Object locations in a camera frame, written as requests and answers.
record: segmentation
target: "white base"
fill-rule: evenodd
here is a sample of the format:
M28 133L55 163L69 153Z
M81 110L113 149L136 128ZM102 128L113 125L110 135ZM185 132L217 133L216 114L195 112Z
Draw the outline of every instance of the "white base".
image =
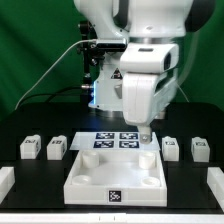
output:
M64 185L65 204L166 206L158 149L81 150Z

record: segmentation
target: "white box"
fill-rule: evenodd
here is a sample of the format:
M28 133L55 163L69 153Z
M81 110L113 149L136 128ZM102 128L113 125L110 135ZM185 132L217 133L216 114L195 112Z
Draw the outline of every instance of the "white box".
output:
M65 204L166 206L167 187L155 134L153 145L155 150L80 150L64 185Z
M220 207L224 211L224 174L218 167L209 167L207 183Z
M41 149L41 139L39 135L27 136L20 145L21 159L36 159Z
M67 138L63 135L53 137L47 146L48 160L62 160L67 151Z
M179 145L176 138L162 139L162 153L164 161L179 161Z
M191 152L194 162L209 162L210 148L206 139L192 138Z
M0 170L0 204L15 183L14 167L2 167Z

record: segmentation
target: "small white block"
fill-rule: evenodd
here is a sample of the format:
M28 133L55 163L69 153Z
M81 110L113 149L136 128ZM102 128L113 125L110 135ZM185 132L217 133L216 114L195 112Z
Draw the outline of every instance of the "small white block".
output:
M209 162L210 148L206 139L192 138L191 152L194 162Z
M67 138L63 135L53 137L47 146L48 160L62 160L67 150Z
M0 204L15 183L14 167L2 167L0 170Z
M87 169L95 168L99 166L100 158L99 153L94 151L85 151L82 154L83 166Z
M164 161L179 161L179 145L176 138L162 139L162 153Z
M224 174L222 170L218 167L209 167L207 183L224 211Z
M139 167L144 170L156 167L156 154L153 152L142 152L139 154Z
M39 135L27 136L20 145L21 159L36 159L41 149L41 139Z

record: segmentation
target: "black cable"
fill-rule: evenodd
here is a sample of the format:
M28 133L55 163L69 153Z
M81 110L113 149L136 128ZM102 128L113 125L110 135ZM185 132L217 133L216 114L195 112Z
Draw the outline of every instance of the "black cable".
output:
M34 97L39 97L39 96L53 96L53 97L56 97L56 96L80 96L80 94L62 94L62 93L40 93L40 94L34 94L34 95L31 95L31 96L27 96L26 98L24 98L23 100L21 100L21 102L18 104L18 108L21 107L21 105L31 99L31 98L34 98Z
M63 93L63 92L66 92L66 91L69 91L69 90L73 90L73 89L81 90L81 87L80 86L66 87L66 88L63 88L61 90L58 90L55 94ZM45 102L49 103L52 99L55 98L55 96L57 96L57 95L52 94Z

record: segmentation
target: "qr code tag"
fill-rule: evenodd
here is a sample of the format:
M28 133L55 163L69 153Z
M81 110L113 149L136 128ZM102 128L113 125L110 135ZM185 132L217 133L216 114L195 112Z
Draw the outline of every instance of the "qr code tag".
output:
M60 145L61 143L62 143L62 141L59 141L59 140L54 140L54 141L52 141L52 144Z
M25 143L35 143L36 140L26 140Z
M121 202L121 191L109 191L109 202Z
M114 133L96 133L96 139L114 139Z
M175 142L166 142L166 145L175 145Z
M95 141L94 148L96 149L106 149L106 148L113 148L114 141Z
M204 142L196 142L195 143L197 146L206 146L206 144Z
M120 141L119 142L120 148L129 148L129 149L138 149L139 148L139 142L136 141Z
M120 133L120 139L136 140L138 139L138 134L137 133Z

